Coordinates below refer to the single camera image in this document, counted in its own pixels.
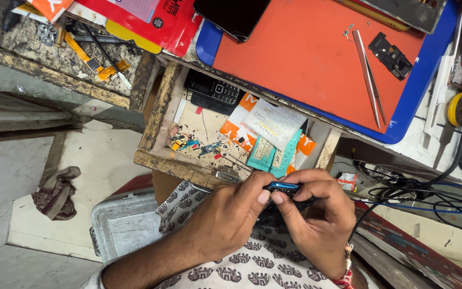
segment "blue tray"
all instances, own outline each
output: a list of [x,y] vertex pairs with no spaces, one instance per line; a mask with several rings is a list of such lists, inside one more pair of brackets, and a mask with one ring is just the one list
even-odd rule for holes
[[[397,108],[395,108],[391,122],[384,134],[365,128],[341,117],[337,117],[336,115],[322,111],[318,108],[309,106],[300,101],[293,100],[290,97],[273,92],[267,88],[263,89],[283,99],[296,103],[303,108],[307,108],[317,114],[328,117],[380,142],[390,145],[398,143],[404,138],[404,135],[415,116],[416,110],[420,106],[420,102],[427,92],[427,88],[431,84],[433,76],[438,69],[441,56],[445,53],[446,47],[452,41],[457,9],[458,4],[456,1],[447,1],[441,14],[441,18],[434,29],[434,34],[427,35],[425,37],[420,52],[418,53],[418,62],[414,64],[406,86],[402,91],[401,99],[397,104]],[[204,21],[196,43],[197,56],[204,64],[208,66],[213,65],[221,39],[222,31],[216,28],[215,25],[209,23],[209,21]]]

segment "teal packet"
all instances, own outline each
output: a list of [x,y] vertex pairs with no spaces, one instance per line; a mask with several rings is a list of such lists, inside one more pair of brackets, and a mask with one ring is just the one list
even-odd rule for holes
[[266,139],[258,136],[247,165],[260,171],[268,172],[274,160],[276,148]]
[[297,148],[297,142],[300,139],[300,134],[302,130],[299,129],[286,144],[284,151],[276,149],[274,153],[274,158],[272,161],[272,166],[270,167],[270,173],[275,177],[279,178],[286,175],[286,169],[290,165],[290,161],[295,153],[295,148]]

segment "hand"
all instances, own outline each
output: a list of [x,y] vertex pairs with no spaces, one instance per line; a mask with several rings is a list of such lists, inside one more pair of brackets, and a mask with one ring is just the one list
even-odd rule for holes
[[329,279],[342,278],[347,267],[345,246],[356,223],[354,203],[323,169],[296,171],[282,181],[304,183],[293,200],[303,201],[312,196],[321,198],[309,207],[303,218],[286,194],[273,192],[271,195],[300,252]]
[[224,258],[245,245],[276,181],[266,172],[253,172],[242,184],[222,186],[197,208],[176,238],[198,252],[199,263]]

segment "tweezers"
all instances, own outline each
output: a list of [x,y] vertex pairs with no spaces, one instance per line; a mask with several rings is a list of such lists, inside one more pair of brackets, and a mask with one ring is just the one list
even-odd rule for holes
[[379,106],[379,112],[381,112],[382,121],[386,125],[386,116],[384,115],[384,110],[382,109],[381,98],[379,97],[379,91],[375,84],[374,75],[372,74],[372,69],[368,63],[367,55],[364,52],[363,42],[361,41],[361,35],[359,35],[359,30],[352,31],[354,36],[354,42],[356,43],[356,49],[358,50],[359,60],[361,62],[361,68],[363,69],[364,82],[367,85],[368,96],[370,97],[370,104],[372,105],[372,110],[374,111],[375,122],[377,127],[381,128],[379,124],[379,115],[377,114],[377,107]]

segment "wooden drawer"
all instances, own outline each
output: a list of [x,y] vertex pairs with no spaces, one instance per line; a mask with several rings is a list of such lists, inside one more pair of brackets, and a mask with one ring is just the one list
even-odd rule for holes
[[[73,90],[77,93],[108,102],[131,111],[143,111],[144,104],[151,92],[160,62],[157,57],[147,51],[137,53],[124,45],[103,44],[110,57],[125,58],[131,67],[123,72],[132,88],[128,89],[119,79],[101,85],[93,81],[92,72],[70,47],[57,48],[42,44],[37,35],[35,20],[21,17],[21,21],[9,32],[1,30],[2,15],[9,6],[10,0],[0,0],[0,64],[23,72],[33,77]],[[71,18],[77,17],[66,12]],[[104,27],[98,29],[106,33]],[[94,57],[103,67],[110,64],[92,43],[80,43],[87,55]]]
[[[217,185],[226,184],[226,182],[215,178],[219,165],[233,166],[239,172],[240,179],[247,178],[250,172],[233,165],[232,158],[214,159],[215,154],[212,153],[199,156],[200,151],[190,151],[189,149],[173,151],[165,145],[170,129],[175,124],[174,118],[180,102],[190,95],[184,89],[187,73],[188,67],[173,61],[169,62],[152,105],[151,116],[146,124],[144,135],[138,151],[135,153],[135,163],[211,189]],[[228,138],[219,133],[218,130],[227,116],[219,115],[207,109],[198,115],[195,113],[195,109],[194,105],[186,101],[183,114],[178,121],[179,126],[183,127],[181,132],[193,134],[205,145],[217,140],[226,143]],[[341,133],[322,122],[315,122],[312,130],[317,131],[316,135],[312,134],[313,140],[317,143],[312,153],[316,156],[313,167],[326,168]],[[237,148],[237,146],[229,146],[227,149],[228,154],[240,157],[242,161],[247,161],[244,149]]]

